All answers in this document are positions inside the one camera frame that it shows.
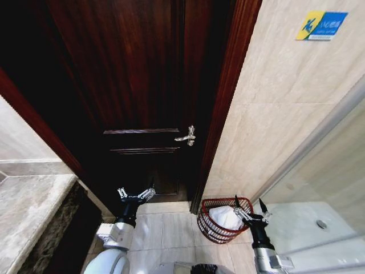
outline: door frame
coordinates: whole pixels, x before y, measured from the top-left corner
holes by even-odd
[[[221,62],[221,71],[216,84],[216,97],[209,122],[208,137],[204,143],[204,153],[197,177],[195,192],[190,205],[191,213],[197,213],[210,168],[217,151],[225,120],[240,76],[242,65],[248,50],[254,25],[262,0],[236,0],[232,7],[232,20],[226,31],[226,43]],[[17,113],[34,129],[34,131],[52,148],[52,150],[73,170],[86,184],[92,183],[88,172],[67,149],[55,132],[26,100],[16,85],[0,68],[1,95],[12,105]]]

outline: glass shower door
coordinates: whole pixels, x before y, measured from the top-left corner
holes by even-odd
[[[262,200],[290,273],[365,273],[365,99]]]

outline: marble countertop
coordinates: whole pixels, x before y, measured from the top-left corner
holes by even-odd
[[[20,269],[75,181],[72,174],[40,175],[0,184],[0,274]]]

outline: silver door handle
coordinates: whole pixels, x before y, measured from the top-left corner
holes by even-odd
[[[175,141],[185,141],[185,140],[188,140],[188,146],[192,146],[194,145],[194,139],[195,139],[195,136],[194,136],[194,126],[191,125],[189,128],[189,134],[187,136],[184,136],[184,137],[177,137],[175,138]]]

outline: red wire basket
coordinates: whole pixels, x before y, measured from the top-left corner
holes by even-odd
[[[247,213],[253,213],[252,204],[247,198],[238,198],[240,206]],[[242,224],[239,230],[226,229],[218,225],[209,216],[209,210],[215,207],[231,206],[234,207],[234,198],[222,199],[205,199],[201,202],[200,213],[198,214],[197,222],[200,231],[210,241],[216,244],[226,244],[232,241],[241,232],[248,229],[248,226]]]

